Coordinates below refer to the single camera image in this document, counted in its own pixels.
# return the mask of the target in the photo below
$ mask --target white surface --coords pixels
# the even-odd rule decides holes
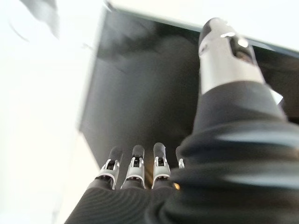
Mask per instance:
[[[295,0],[110,0],[114,8],[199,27],[220,17],[247,38],[299,51]]]
[[[1,6],[0,223],[51,224],[70,176],[102,2],[57,0],[59,40],[19,1]],[[74,184],[77,196],[79,186]]]

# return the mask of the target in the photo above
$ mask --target black fingertip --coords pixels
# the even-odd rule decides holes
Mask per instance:
[[[119,146],[115,146],[111,149],[109,159],[117,160],[119,163],[121,162],[122,158],[122,149]]]
[[[166,157],[165,146],[162,143],[157,142],[154,145],[154,158],[156,157],[162,158],[163,156]]]
[[[180,159],[182,159],[182,154],[181,154],[181,146],[178,146],[176,149],[176,156],[177,156],[177,160],[179,162]]]
[[[144,159],[144,148],[141,145],[134,146],[132,157],[142,157]]]

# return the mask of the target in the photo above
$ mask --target black fabric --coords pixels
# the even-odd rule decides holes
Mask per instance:
[[[299,127],[285,120],[266,85],[208,91],[179,149],[188,165],[171,171],[181,190],[152,206],[147,223],[298,223],[298,146]]]
[[[82,195],[66,224],[143,224],[151,204],[164,201],[174,188],[111,190],[100,180],[93,181]]]

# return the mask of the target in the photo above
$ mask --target silver metal part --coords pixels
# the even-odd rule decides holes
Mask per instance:
[[[105,165],[100,170],[100,174],[97,177],[110,176],[113,179],[112,190],[114,190],[116,182],[117,182],[118,174],[119,174],[119,171],[120,171],[120,163],[117,160],[115,160],[113,168],[109,169],[108,165],[109,165],[110,161],[111,161],[111,159],[107,160]]]
[[[143,162],[143,158],[139,157],[139,166],[138,167],[134,167],[134,161],[135,161],[135,157],[133,157],[131,159],[131,162],[129,164],[129,168],[128,168],[128,172],[127,172],[127,176],[126,179],[124,181],[124,183],[127,181],[128,178],[131,177],[137,177],[140,178],[142,181],[142,185],[145,189],[145,184],[144,184],[144,162]]]
[[[179,159],[179,161],[178,161],[178,168],[179,169],[185,168],[185,164],[184,164],[184,160],[183,159]]]
[[[211,32],[204,37],[199,46],[201,93],[204,94],[219,85],[237,81],[265,83],[256,63],[253,49],[247,40],[219,18],[211,19],[209,26]],[[252,63],[246,61],[246,57],[234,56],[230,43],[232,38],[236,39],[240,47],[252,52],[252,55],[248,56],[252,59]]]
[[[156,157],[154,161],[154,181],[152,185],[152,189],[154,188],[155,181],[158,177],[170,177],[170,169],[167,162],[167,159],[163,156],[163,166],[159,166],[159,158]]]

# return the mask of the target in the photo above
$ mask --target robotic hand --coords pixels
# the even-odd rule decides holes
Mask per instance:
[[[156,143],[146,190],[137,145],[115,189],[122,157],[115,147],[67,224],[298,223],[299,128],[276,105],[252,47],[213,18],[200,34],[199,58],[201,96],[193,132],[176,150],[179,169],[170,173]]]

